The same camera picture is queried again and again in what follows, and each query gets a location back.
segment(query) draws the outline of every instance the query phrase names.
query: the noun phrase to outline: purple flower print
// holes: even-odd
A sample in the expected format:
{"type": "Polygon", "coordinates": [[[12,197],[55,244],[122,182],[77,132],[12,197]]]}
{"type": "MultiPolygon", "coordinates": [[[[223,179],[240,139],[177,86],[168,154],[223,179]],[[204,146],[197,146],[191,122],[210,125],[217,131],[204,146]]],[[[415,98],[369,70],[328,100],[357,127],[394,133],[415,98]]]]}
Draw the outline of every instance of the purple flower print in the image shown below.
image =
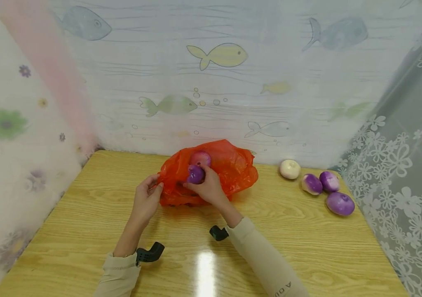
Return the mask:
{"type": "Polygon", "coordinates": [[[26,190],[27,191],[43,191],[46,184],[46,175],[41,170],[35,170],[30,172],[30,176],[26,179],[26,190]]]}
{"type": "Polygon", "coordinates": [[[30,243],[31,233],[25,228],[20,228],[11,232],[0,246],[0,269],[9,271],[18,257],[23,253],[28,243],[30,243]]]}
{"type": "Polygon", "coordinates": [[[21,76],[25,78],[29,78],[32,75],[32,72],[30,71],[28,66],[25,65],[21,65],[20,70],[18,72],[20,72],[21,76]]]}

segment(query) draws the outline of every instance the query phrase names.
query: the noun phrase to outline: plastic bag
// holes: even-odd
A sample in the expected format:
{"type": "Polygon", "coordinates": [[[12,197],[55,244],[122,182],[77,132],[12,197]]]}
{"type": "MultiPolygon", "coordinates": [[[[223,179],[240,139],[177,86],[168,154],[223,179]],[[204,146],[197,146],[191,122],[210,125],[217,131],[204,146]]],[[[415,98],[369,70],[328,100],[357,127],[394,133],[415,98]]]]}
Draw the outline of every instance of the plastic bag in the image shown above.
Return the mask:
{"type": "Polygon", "coordinates": [[[207,205],[198,194],[183,187],[188,177],[188,165],[191,155],[196,151],[205,151],[211,156],[211,168],[219,175],[224,194],[230,195],[251,187],[258,178],[257,169],[252,165],[254,156],[251,151],[233,146],[227,140],[212,141],[180,150],[162,165],[158,182],[164,183],[160,204],[175,206],[207,205]]]}

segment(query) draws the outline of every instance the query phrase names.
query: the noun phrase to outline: long-sleeve shirt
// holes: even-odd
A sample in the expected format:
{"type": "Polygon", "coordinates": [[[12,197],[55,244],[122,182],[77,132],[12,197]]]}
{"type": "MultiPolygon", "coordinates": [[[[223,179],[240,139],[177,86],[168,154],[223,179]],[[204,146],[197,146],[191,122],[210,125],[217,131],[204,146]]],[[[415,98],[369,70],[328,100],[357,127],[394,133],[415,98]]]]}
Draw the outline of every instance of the long-sleeve shirt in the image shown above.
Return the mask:
{"type": "MultiPolygon", "coordinates": [[[[249,218],[243,218],[235,227],[226,227],[229,238],[238,253],[249,263],[269,297],[308,297],[292,266],[263,237],[249,218]]],[[[137,254],[128,257],[107,255],[104,275],[94,297],[130,297],[135,287],[140,266],[137,254]]]]}

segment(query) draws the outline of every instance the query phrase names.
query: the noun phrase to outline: table surface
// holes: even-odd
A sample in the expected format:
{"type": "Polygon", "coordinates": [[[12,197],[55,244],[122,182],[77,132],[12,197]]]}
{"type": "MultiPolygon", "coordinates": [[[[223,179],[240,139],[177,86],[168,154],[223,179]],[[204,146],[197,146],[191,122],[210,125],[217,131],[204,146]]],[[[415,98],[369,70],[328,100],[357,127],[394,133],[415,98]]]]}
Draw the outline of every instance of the table surface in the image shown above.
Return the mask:
{"type": "MultiPolygon", "coordinates": [[[[5,277],[0,297],[91,296],[130,215],[135,187],[166,159],[96,152],[5,277]]],[[[302,192],[277,166],[256,168],[257,183],[233,201],[291,263],[310,296],[407,296],[358,208],[338,217],[326,209],[325,194],[302,192]]],[[[300,178],[320,172],[302,169],[300,178]]],[[[341,191],[349,194],[345,185],[341,191]]],[[[159,207],[140,246],[159,241],[165,250],[157,262],[143,263],[132,296],[265,296],[230,240],[212,239],[215,224],[225,225],[211,206],[159,207]]]]}

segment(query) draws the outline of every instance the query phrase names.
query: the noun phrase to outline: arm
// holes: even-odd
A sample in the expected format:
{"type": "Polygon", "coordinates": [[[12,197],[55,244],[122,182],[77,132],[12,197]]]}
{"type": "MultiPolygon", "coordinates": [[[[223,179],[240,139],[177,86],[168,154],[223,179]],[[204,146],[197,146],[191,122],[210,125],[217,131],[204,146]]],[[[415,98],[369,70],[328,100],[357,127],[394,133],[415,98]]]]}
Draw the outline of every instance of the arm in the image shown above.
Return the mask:
{"type": "Polygon", "coordinates": [[[307,290],[282,255],[255,229],[249,218],[229,202],[219,176],[201,166],[206,178],[202,184],[184,184],[214,205],[227,223],[227,232],[238,253],[249,263],[270,297],[308,297],[307,290]]]}
{"type": "Polygon", "coordinates": [[[308,297],[292,266],[263,237],[249,218],[243,218],[228,201],[218,207],[226,231],[238,253],[248,262],[270,297],[308,297]]]}
{"type": "Polygon", "coordinates": [[[104,274],[93,297],[130,297],[140,273],[136,265],[140,236],[158,208],[163,185],[158,175],[149,176],[136,188],[134,207],[114,252],[105,259],[104,274]]]}

